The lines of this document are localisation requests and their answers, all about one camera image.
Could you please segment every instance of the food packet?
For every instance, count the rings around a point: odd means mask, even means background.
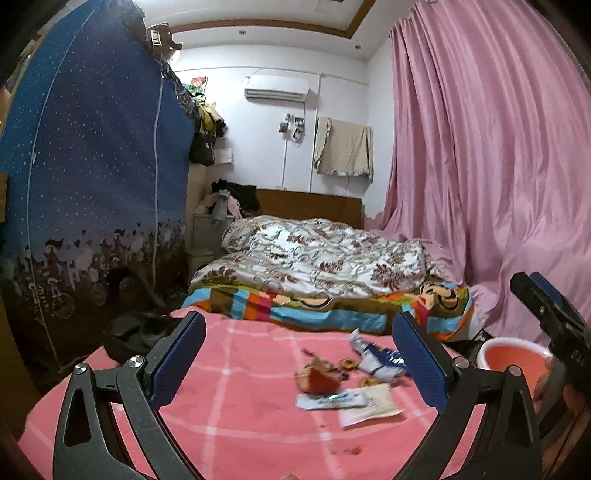
[[[408,374],[408,368],[399,352],[361,338],[359,329],[349,336],[351,347],[361,355],[358,368],[382,382],[393,383]]]
[[[334,395],[310,395],[298,393],[295,406],[302,410],[335,410],[364,407],[368,404],[363,393],[345,391]]]
[[[346,391],[348,393],[362,393],[367,398],[368,404],[361,408],[339,410],[339,424],[343,428],[365,420],[393,417],[403,412],[392,400],[388,384],[382,383],[374,387],[350,388]]]

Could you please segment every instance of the paper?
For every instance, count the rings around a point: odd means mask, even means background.
[[[368,404],[366,407],[339,410],[339,423],[343,428],[369,419],[394,417],[403,412],[392,400],[390,385],[388,384],[384,383],[374,387],[350,388],[346,391],[350,393],[362,393],[367,398]]]
[[[215,165],[222,163],[232,163],[232,149],[220,148],[213,151],[213,162]]]

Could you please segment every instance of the ceiling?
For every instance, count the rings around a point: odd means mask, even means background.
[[[274,45],[367,60],[414,1],[136,0],[136,3],[144,10],[147,25],[168,22],[175,32],[175,41],[182,42],[184,48]]]

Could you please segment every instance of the pink bowl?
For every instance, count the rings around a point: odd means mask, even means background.
[[[498,372],[504,372],[510,365],[518,365],[533,395],[536,383],[548,371],[545,360],[549,356],[550,351],[537,343],[518,338],[493,338],[482,345],[477,363],[479,368]]]

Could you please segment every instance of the towel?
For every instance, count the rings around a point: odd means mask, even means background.
[[[374,134],[371,127],[318,117],[314,168],[320,174],[374,177]]]

